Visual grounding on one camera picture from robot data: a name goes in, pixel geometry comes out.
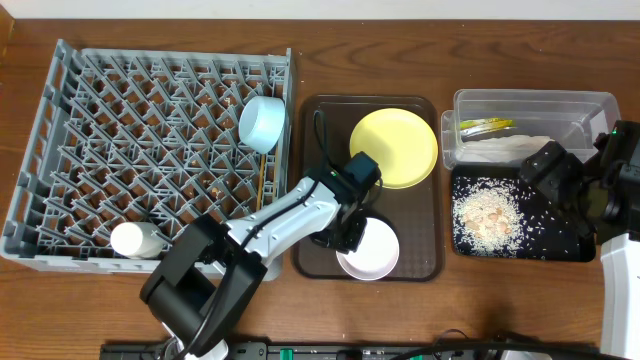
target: cup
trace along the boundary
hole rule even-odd
[[[164,240],[155,235],[160,232],[152,223],[122,223],[111,232],[111,247],[130,259],[155,258],[165,245]]]
[[[242,110],[238,132],[240,140],[260,154],[278,143],[284,128],[284,102],[278,98],[255,96]]]
[[[359,280],[378,280],[398,263],[400,244],[393,229],[384,221],[367,218],[367,225],[355,252],[336,252],[338,263],[347,274]]]

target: gray dish rack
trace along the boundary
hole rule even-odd
[[[0,255],[43,271],[152,272],[110,232],[153,222],[163,254],[202,214],[240,218],[286,192],[295,66],[286,56],[84,49],[59,40],[20,169]],[[285,102],[278,145],[238,138],[254,96]],[[281,271],[282,259],[266,279]],[[196,267],[211,277],[224,268]]]

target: clear plastic container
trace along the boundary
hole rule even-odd
[[[456,164],[519,166],[540,149],[526,142],[496,147],[479,141],[512,135],[548,136],[585,162],[597,152],[593,142],[598,134],[611,131],[620,119],[616,98],[603,92],[459,90],[453,103],[454,110],[445,111],[441,120],[442,157],[449,170]],[[461,121],[487,118],[510,119],[514,126],[463,141]]]

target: white wall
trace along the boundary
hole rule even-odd
[[[640,0],[0,0],[14,18],[640,20]]]

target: wooden tabletop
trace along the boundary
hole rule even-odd
[[[563,89],[611,92],[623,118],[640,121],[640,23],[18,20],[0,68],[0,218],[58,38],[78,49],[284,54],[290,47],[298,110],[315,94],[417,95],[440,114],[458,89]],[[449,328],[473,338],[507,329],[599,344],[598,260],[461,257],[446,229],[445,268],[426,284],[309,280],[287,254],[283,274],[260,287],[235,333],[276,342],[428,343]],[[0,358],[95,359],[106,341],[166,338],[138,299],[145,278],[39,273],[1,260]]]

